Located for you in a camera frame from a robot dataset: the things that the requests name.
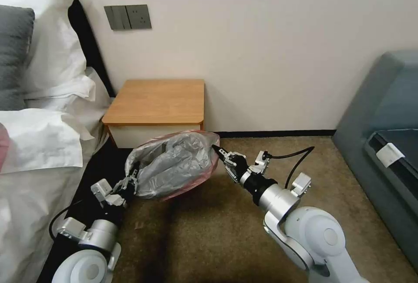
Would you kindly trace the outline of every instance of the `black cable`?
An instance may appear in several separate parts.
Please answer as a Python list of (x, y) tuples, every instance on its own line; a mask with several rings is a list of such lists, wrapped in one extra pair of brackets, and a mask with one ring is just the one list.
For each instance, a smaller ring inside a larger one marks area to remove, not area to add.
[(80, 202), (82, 202), (83, 200), (82, 199), (80, 199), (80, 200), (78, 200), (78, 201), (76, 201), (76, 202), (74, 202), (74, 203), (72, 203), (72, 204), (70, 204), (68, 207), (65, 207), (64, 209), (62, 209), (59, 213), (57, 213), (57, 215), (51, 220), (51, 223), (49, 224), (49, 229), (48, 229), (48, 231), (49, 231), (49, 236), (51, 237), (51, 239), (52, 240), (55, 240), (56, 239), (56, 236), (54, 236), (54, 233), (52, 232), (52, 226), (54, 225), (54, 222), (55, 222), (55, 220), (56, 219), (58, 219), (58, 217), (60, 216), (60, 215), (62, 215), (64, 212), (66, 212), (68, 209), (70, 209), (72, 206), (75, 206), (75, 205), (77, 205), (77, 204), (79, 204)]
[(289, 182), (290, 182), (290, 179), (292, 178), (292, 175), (293, 175), (293, 173), (295, 172), (295, 170), (296, 170), (296, 168), (299, 166), (299, 164), (301, 164), (301, 162), (308, 156), (308, 154), (310, 154), (313, 150), (315, 149), (315, 147), (314, 146), (310, 146), (310, 147), (308, 147), (308, 148), (305, 148), (305, 149), (302, 149), (302, 150), (300, 150), (300, 151), (298, 151), (298, 152), (294, 152), (294, 153), (291, 153), (291, 154), (289, 154), (289, 155), (282, 155), (282, 156), (273, 156), (273, 155), (271, 155), (271, 154), (269, 154), (268, 152), (265, 152), (264, 153), (264, 155), (263, 155), (263, 159), (264, 159), (264, 157), (266, 157), (266, 158), (271, 158), (271, 159), (285, 159), (285, 158), (290, 158), (290, 157), (294, 157), (294, 156), (296, 156), (296, 155), (300, 155), (300, 154), (303, 154), (303, 153), (305, 153), (300, 159), (299, 159), (299, 161), (298, 162), (296, 162), (296, 164), (295, 164), (295, 166), (293, 167), (293, 169), (290, 171), (290, 173), (289, 173), (289, 176), (287, 177), (287, 180), (286, 180), (286, 184), (284, 185), (284, 188), (286, 189), (288, 186), (289, 186)]

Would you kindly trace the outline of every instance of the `gray switch plate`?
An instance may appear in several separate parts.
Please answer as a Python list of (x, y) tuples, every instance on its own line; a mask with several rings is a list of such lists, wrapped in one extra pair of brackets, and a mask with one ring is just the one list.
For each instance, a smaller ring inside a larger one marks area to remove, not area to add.
[(146, 4), (126, 6), (132, 29), (151, 28), (148, 6)]
[(113, 30), (151, 28), (148, 6), (106, 6), (104, 7), (110, 28)]

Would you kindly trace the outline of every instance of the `white drawer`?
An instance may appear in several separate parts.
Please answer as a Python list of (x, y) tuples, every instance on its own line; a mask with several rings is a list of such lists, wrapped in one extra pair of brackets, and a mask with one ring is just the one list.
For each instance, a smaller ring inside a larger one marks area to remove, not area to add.
[(109, 130), (118, 148), (136, 148), (153, 137), (196, 129), (199, 130), (200, 125), (109, 126)]

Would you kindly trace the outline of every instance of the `wooden nightstand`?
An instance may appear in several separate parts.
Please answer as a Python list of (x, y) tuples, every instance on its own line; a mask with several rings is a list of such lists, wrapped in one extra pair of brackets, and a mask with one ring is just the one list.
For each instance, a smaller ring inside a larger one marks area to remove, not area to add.
[(102, 121), (119, 148), (203, 129), (204, 80), (128, 80)]

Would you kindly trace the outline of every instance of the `black baseboard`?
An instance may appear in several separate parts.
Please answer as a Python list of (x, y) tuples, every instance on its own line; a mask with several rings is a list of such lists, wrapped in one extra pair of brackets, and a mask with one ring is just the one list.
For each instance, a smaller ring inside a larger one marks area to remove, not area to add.
[(220, 138), (260, 138), (287, 136), (332, 136), (336, 130), (300, 130), (300, 131), (233, 131), (215, 132)]

